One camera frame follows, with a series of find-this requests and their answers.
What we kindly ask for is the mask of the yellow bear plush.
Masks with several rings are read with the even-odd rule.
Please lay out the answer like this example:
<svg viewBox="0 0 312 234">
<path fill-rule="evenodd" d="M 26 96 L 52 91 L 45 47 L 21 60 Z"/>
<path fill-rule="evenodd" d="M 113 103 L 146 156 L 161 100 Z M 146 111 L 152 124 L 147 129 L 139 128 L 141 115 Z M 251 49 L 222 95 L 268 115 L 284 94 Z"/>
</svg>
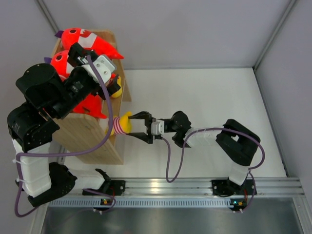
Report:
<svg viewBox="0 0 312 234">
<path fill-rule="evenodd" d="M 131 132 L 132 124 L 129 117 L 132 115 L 131 112 L 126 112 L 122 116 L 114 116 L 113 118 L 113 129 L 110 133 L 111 136 L 113 135 L 126 135 Z M 105 131 L 108 132 L 109 129 L 109 120 L 107 118 L 103 119 L 100 118 L 98 121 L 100 127 Z"/>
<path fill-rule="evenodd" d="M 112 76 L 107 85 L 107 90 L 112 98 L 118 98 L 122 94 L 121 77 L 119 75 Z"/>
</svg>

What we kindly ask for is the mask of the red shark plush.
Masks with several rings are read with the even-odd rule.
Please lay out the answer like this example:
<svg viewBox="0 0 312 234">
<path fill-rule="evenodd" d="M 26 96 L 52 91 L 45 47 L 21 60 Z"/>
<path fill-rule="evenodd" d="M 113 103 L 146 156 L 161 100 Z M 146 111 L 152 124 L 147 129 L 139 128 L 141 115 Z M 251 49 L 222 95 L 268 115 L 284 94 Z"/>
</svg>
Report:
<svg viewBox="0 0 312 234">
<path fill-rule="evenodd" d="M 69 76 L 74 67 L 67 61 L 69 58 L 69 50 L 63 50 L 53 55 L 52 58 L 44 57 L 44 62 L 51 64 L 62 81 L 65 81 Z"/>
<path fill-rule="evenodd" d="M 65 50 L 78 43 L 84 49 L 94 50 L 98 55 L 105 54 L 109 59 L 124 59 L 118 50 L 109 42 L 97 36 L 95 33 L 82 28 L 68 28 L 59 30 L 55 37 L 61 39 Z"/>
<path fill-rule="evenodd" d="M 88 95 L 74 109 L 73 113 L 86 114 L 94 118 L 106 119 L 107 116 L 102 113 L 102 99 L 96 95 Z"/>
</svg>

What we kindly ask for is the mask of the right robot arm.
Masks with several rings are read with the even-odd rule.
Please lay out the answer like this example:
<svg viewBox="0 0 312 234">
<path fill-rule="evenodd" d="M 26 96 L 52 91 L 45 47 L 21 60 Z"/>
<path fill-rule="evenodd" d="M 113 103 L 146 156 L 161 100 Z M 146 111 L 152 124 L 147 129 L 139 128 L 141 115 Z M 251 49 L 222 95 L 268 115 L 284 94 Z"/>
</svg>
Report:
<svg viewBox="0 0 312 234">
<path fill-rule="evenodd" d="M 260 138 L 234 119 L 228 119 L 222 127 L 193 128 L 187 115 L 177 111 L 171 118 L 156 119 L 149 112 L 141 111 L 129 119 L 142 119 L 146 132 L 130 133 L 148 144 L 164 139 L 165 133 L 174 133 L 173 142 L 185 153 L 187 148 L 209 147 L 216 144 L 231 159 L 227 179 L 214 180 L 213 194 L 220 197 L 247 194 L 246 180 L 253 169 L 251 163 L 257 150 L 263 151 Z"/>
</svg>

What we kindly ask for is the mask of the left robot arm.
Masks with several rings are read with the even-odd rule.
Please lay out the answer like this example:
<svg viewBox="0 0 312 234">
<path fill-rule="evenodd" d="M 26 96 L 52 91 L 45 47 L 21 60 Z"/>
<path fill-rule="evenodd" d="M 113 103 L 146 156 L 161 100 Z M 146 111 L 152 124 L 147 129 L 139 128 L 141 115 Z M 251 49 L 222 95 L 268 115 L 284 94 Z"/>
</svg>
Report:
<svg viewBox="0 0 312 234">
<path fill-rule="evenodd" d="M 107 55 L 98 55 L 78 43 L 71 46 L 68 62 L 73 70 L 66 80 L 61 80 L 48 63 L 28 68 L 16 81 L 25 103 L 7 117 L 16 150 L 16 184 L 35 208 L 72 190 L 93 189 L 104 195 L 110 189 L 110 179 L 100 169 L 74 170 L 49 161 L 53 133 L 59 130 L 56 120 L 65 118 L 88 95 L 109 99 L 106 83 L 116 70 Z"/>
</svg>

